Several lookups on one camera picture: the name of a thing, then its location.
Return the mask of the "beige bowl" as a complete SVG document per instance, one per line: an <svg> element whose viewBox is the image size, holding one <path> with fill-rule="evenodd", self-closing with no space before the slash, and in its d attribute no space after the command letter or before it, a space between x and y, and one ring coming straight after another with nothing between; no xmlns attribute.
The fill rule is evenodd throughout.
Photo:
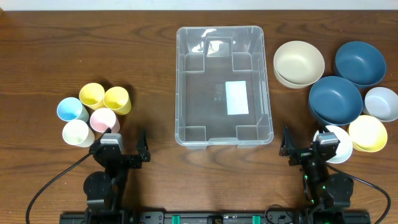
<svg viewBox="0 0 398 224"><path fill-rule="evenodd" d="M281 84L300 89L314 84L323 76L325 60L312 44L294 40L276 50L273 68L274 75Z"/></svg>

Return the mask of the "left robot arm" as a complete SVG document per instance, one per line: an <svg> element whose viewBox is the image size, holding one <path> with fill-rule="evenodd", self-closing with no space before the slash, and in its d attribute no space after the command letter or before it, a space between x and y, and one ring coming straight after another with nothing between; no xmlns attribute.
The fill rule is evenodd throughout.
<svg viewBox="0 0 398 224"><path fill-rule="evenodd" d="M144 130L136 144L137 154L123 154L123 149L122 136L112 133L110 129L90 146L89 152L104 167L104 171L90 174L83 184L89 209L119 210L129 170L140 169L143 162L150 161Z"/></svg>

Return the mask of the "yellow bowl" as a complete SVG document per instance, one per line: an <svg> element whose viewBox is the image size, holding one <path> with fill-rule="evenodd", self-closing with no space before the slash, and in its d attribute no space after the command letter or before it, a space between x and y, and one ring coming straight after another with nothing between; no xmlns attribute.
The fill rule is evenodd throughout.
<svg viewBox="0 0 398 224"><path fill-rule="evenodd" d="M361 115L348 127L353 147L362 152L378 152L387 144L387 131L375 117Z"/></svg>

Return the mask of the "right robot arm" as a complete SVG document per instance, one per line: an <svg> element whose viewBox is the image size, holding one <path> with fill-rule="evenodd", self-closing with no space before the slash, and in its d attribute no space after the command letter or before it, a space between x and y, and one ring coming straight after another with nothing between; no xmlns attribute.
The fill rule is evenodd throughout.
<svg viewBox="0 0 398 224"><path fill-rule="evenodd" d="M336 156L339 143L336 135L324 128L309 147L298 148L288 128L284 128L279 155L289 157L290 166L302 166L305 195L313 202L309 214L351 205L353 181L343 174L328 172L327 160Z"/></svg>

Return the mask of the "white bowl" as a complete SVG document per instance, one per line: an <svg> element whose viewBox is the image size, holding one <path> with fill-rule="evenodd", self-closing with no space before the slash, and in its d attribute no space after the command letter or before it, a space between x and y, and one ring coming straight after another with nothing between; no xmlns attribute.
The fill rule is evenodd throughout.
<svg viewBox="0 0 398 224"><path fill-rule="evenodd" d="M337 147L336 156L332 157L331 159L327 160L327 162L332 164L341 164L347 161L353 151L353 143L349 134L342 128L333 125L326 125L326 128L333 132L337 138L340 140L340 143ZM313 136L313 141L315 141L316 136L320 133L317 131Z"/></svg>

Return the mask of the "light grey bowl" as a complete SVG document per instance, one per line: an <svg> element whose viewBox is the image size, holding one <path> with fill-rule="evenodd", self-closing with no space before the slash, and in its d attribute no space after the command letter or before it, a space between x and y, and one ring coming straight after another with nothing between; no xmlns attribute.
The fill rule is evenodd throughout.
<svg viewBox="0 0 398 224"><path fill-rule="evenodd" d="M370 89L364 97L363 113L382 122L397 119L397 94L385 87Z"/></svg>

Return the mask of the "dark blue bowl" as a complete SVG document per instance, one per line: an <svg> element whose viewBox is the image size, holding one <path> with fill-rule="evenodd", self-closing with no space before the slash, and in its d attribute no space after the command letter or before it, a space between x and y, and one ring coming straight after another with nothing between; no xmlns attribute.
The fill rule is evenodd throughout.
<svg viewBox="0 0 398 224"><path fill-rule="evenodd" d="M312 85L308 108L319 123L344 126L361 115L363 99L359 90L348 80L327 76Z"/></svg>
<svg viewBox="0 0 398 224"><path fill-rule="evenodd" d="M343 44L333 62L335 75L345 78L359 89L380 83L387 72L387 63L380 51L366 42Z"/></svg>

